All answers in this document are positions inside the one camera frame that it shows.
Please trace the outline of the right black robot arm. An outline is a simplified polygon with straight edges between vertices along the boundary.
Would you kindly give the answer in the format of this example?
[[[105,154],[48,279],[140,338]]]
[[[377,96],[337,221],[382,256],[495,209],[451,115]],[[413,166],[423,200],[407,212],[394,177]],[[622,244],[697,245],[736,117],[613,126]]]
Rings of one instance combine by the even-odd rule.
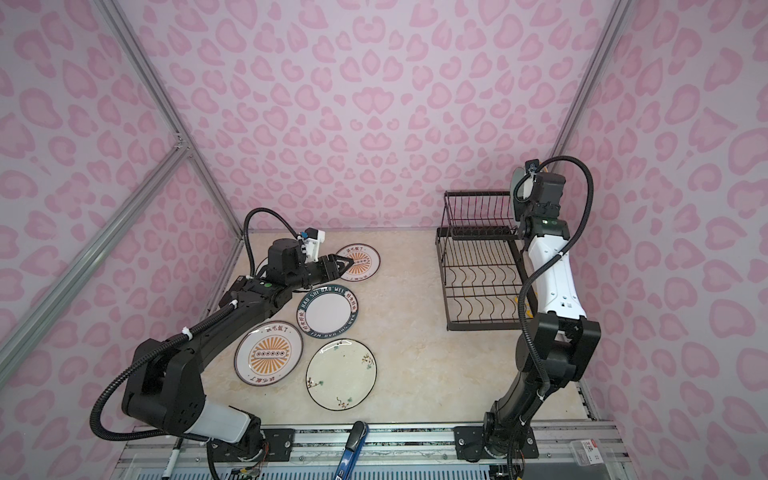
[[[566,247],[576,237],[559,218],[565,178],[532,174],[529,193],[514,201],[534,268],[520,292],[518,373],[484,419],[484,449],[511,459],[528,444],[530,422],[557,390],[581,379],[601,337],[578,298]]]

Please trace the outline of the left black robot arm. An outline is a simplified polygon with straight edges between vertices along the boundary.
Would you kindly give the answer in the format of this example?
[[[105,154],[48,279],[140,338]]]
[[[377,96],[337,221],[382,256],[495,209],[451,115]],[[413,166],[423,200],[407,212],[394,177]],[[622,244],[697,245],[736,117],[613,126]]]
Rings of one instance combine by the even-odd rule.
[[[224,349],[277,314],[297,291],[335,281],[354,264],[337,254],[317,256],[308,243],[306,238],[274,241],[263,268],[238,277],[215,313],[166,340],[142,342],[132,363],[96,399],[89,416],[91,432],[111,442],[172,435],[229,449],[244,460],[262,456],[260,419],[209,399],[202,374]],[[148,430],[115,432],[104,426],[104,407],[118,389],[124,391],[122,412]]]

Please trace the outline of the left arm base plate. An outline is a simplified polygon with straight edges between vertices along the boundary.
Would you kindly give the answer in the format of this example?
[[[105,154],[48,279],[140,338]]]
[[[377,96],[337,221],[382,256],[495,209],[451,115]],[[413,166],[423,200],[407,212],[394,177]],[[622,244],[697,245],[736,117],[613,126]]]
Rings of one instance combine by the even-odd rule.
[[[295,430],[289,428],[247,431],[236,443],[213,440],[208,457],[213,462],[287,462],[293,448]]]

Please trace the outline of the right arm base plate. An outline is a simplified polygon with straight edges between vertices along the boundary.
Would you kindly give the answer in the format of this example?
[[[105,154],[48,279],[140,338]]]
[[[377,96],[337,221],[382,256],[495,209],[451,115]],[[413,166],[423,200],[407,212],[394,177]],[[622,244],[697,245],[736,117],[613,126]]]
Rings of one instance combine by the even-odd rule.
[[[458,460],[477,463],[480,460],[505,459],[509,453],[507,443],[491,447],[480,425],[458,426],[453,428],[454,446]],[[525,461],[537,459],[540,455],[534,431],[528,427],[516,446],[522,451]]]

